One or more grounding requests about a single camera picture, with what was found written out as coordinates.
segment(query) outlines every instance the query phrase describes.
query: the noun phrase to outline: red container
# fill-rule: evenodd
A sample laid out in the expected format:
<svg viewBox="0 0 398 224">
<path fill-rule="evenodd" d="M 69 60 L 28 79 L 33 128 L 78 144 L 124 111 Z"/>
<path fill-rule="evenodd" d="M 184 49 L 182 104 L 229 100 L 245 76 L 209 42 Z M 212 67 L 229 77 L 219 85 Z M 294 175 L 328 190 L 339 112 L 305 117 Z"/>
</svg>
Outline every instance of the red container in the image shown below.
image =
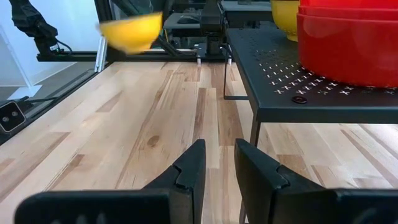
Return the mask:
<svg viewBox="0 0 398 224">
<path fill-rule="evenodd" d="M 398 0 L 300 0 L 301 6 L 398 9 Z"/>
<path fill-rule="evenodd" d="M 298 13 L 306 16 L 341 19 L 398 20 L 397 9 L 337 9 L 329 7 L 299 6 Z"/>
<path fill-rule="evenodd" d="M 345 83 L 398 87 L 398 21 L 297 14 L 302 65 Z"/>
</svg>

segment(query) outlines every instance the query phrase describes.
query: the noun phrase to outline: metal frame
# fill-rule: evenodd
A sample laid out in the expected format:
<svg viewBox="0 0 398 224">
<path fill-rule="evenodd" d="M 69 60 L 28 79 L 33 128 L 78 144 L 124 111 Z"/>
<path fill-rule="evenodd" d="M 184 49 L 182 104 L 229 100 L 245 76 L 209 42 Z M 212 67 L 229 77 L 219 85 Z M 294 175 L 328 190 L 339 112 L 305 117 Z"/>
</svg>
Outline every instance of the metal frame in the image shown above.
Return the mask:
<svg viewBox="0 0 398 224">
<path fill-rule="evenodd" d="M 276 31 L 268 31 L 270 34 L 270 38 L 275 38 L 271 36 L 271 32 Z M 256 70 L 256 66 L 259 65 L 259 61 L 252 58 L 247 52 L 245 52 L 245 56 L 240 57 L 238 52 L 241 50 L 243 51 L 246 49 L 246 45 L 242 44 L 242 47 L 235 47 L 233 43 L 230 41 L 230 33 L 227 32 L 227 38 L 229 43 L 232 44 L 231 48 L 229 48 L 230 54 L 234 57 L 237 67 L 239 69 L 240 75 L 242 77 L 242 81 L 245 87 L 245 90 L 248 94 L 248 100 L 250 101 L 251 108 L 253 111 L 253 119 L 252 119 L 252 128 L 251 128 L 251 135 L 250 135 L 250 143 L 253 146 L 258 145 L 259 140 L 259 133 L 261 123 L 266 122 L 296 122 L 296 123 L 396 123 L 398 120 L 396 118 L 396 111 L 398 110 L 398 106 L 393 105 L 397 103 L 396 100 L 393 103 L 390 103 L 390 106 L 384 105 L 381 106 L 375 103 L 375 105 L 349 105 L 347 103 L 342 102 L 341 105 L 337 106 L 322 106 L 321 105 L 311 105 L 308 108 L 305 105 L 302 106 L 290 106 L 285 107 L 284 104 L 276 104 L 276 106 L 272 105 L 270 102 L 272 98 L 267 98 L 267 101 L 264 99 L 259 99 L 257 96 L 265 96 L 265 97 L 272 97 L 273 95 L 268 94 L 270 91 L 273 92 L 272 87 L 266 88 L 265 86 L 259 88 L 255 86 L 253 83 L 260 82 L 260 75 L 251 75 L 250 74 L 258 73 Z M 238 100 L 236 96 L 225 96 L 226 100 Z M 294 102 L 294 97 L 292 99 L 288 99 L 290 102 Z M 289 118 L 288 113 L 295 113 L 293 118 Z M 325 116 L 317 116 L 320 113 L 326 113 Z M 241 204 L 241 211 L 239 214 L 239 224 L 244 224 L 246 219 L 246 212 L 244 209 L 243 203 Z"/>
<path fill-rule="evenodd" d="M 39 62 L 95 62 L 97 52 L 94 51 L 79 51 L 62 52 L 58 55 L 41 55 L 37 54 L 36 59 Z"/>
<path fill-rule="evenodd" d="M 247 96 L 227 96 L 227 95 L 225 95 L 225 92 L 226 92 L 226 71 L 227 71 L 228 65 L 232 64 L 232 51 L 231 51 L 231 47 L 229 46 L 229 44 L 223 45 L 221 47 L 224 48 L 225 51 L 226 51 L 226 53 L 225 53 L 225 66 L 224 66 L 224 87 L 223 87 L 224 100 L 249 100 L 249 98 Z"/>
<path fill-rule="evenodd" d="M 95 0 L 99 22 L 112 21 L 114 15 L 111 10 L 110 0 Z M 196 52 L 184 52 L 176 49 L 173 45 L 168 43 L 166 39 L 159 36 L 155 44 L 163 48 L 163 52 L 147 51 L 138 55 L 126 55 L 124 52 L 108 46 L 106 50 L 106 60 L 109 62 L 134 62 L 134 61 L 148 61 L 148 62 L 222 62 L 223 55 L 199 55 Z"/>
<path fill-rule="evenodd" d="M 105 66 L 105 58 L 106 58 L 106 50 L 108 42 L 104 38 L 104 36 L 101 36 L 99 39 L 99 46 L 98 46 L 98 51 L 97 51 L 97 58 L 95 61 L 95 66 L 94 66 L 94 72 L 102 72 L 104 70 Z"/>
<path fill-rule="evenodd" d="M 250 23 L 255 22 L 253 24 L 250 24 L 250 26 L 252 28 L 257 28 L 259 27 L 259 21 L 271 21 L 271 22 L 274 21 L 271 9 L 269 11 L 263 11 L 263 10 L 248 11 L 247 9 L 246 10 L 244 9 L 244 6 L 242 6 L 243 7 L 242 10 L 235 9 L 234 11 L 228 7 L 224 7 L 224 5 L 228 3 L 230 2 L 221 1 L 219 5 L 224 12 L 225 19 L 228 21 L 229 28 L 243 28 L 249 25 L 248 24 L 249 22 Z"/>
</svg>

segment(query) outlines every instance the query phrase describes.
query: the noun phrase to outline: screw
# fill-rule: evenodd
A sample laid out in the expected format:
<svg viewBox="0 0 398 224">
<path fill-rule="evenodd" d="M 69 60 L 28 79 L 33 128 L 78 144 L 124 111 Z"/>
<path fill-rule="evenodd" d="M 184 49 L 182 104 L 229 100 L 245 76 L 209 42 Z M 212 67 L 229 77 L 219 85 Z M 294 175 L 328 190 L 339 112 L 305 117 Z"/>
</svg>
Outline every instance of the screw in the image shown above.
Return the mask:
<svg viewBox="0 0 398 224">
<path fill-rule="evenodd" d="M 300 104 L 304 104 L 307 103 L 307 99 L 302 97 L 302 96 L 293 96 L 292 97 L 292 101 L 294 103 L 300 103 Z"/>
</svg>

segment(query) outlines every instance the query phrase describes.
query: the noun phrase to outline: cable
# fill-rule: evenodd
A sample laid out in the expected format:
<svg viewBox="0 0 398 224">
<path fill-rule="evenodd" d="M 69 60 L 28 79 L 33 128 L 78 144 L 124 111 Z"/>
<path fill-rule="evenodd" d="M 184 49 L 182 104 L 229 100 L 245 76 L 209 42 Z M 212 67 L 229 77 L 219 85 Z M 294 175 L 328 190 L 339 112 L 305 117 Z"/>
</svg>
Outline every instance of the cable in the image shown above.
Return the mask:
<svg viewBox="0 0 398 224">
<path fill-rule="evenodd" d="M 178 57 L 179 55 L 194 55 L 194 54 L 179 51 L 173 45 L 168 43 L 162 36 L 158 36 L 156 41 L 160 44 L 160 46 L 163 48 L 163 50 L 165 50 L 167 53 L 169 53 L 170 55 L 172 55 L 174 57 Z"/>
<path fill-rule="evenodd" d="M 56 40 L 57 40 L 58 43 L 60 43 L 60 44 L 62 44 L 62 45 L 67 47 L 67 49 L 69 50 L 69 54 L 68 55 L 71 55 L 73 53 L 73 50 L 69 47 L 69 45 L 59 41 L 58 39 L 56 39 Z"/>
<path fill-rule="evenodd" d="M 167 40 L 167 42 L 169 42 L 169 37 L 167 37 L 167 31 L 166 31 L 166 29 L 163 29 L 164 30 L 164 35 L 166 36 L 166 40 Z"/>
<path fill-rule="evenodd" d="M 221 44 L 220 47 L 224 48 L 229 53 L 229 55 L 232 56 L 232 51 L 228 44 Z"/>
</svg>

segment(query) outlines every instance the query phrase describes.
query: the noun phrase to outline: wood plank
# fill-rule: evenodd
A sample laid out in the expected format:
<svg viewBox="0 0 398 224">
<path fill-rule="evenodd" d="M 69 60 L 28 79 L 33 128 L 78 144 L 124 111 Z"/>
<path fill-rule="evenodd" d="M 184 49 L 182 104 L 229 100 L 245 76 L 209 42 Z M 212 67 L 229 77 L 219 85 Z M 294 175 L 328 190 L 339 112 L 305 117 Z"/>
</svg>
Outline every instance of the wood plank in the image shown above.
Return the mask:
<svg viewBox="0 0 398 224">
<path fill-rule="evenodd" d="M 0 146 L 0 223 L 44 190 L 139 189 L 206 139 L 203 223 L 237 223 L 236 138 L 248 101 L 225 101 L 223 63 L 117 62 Z M 227 93 L 245 95 L 235 64 Z M 396 188 L 398 128 L 262 124 L 259 149 L 325 187 Z"/>
</svg>

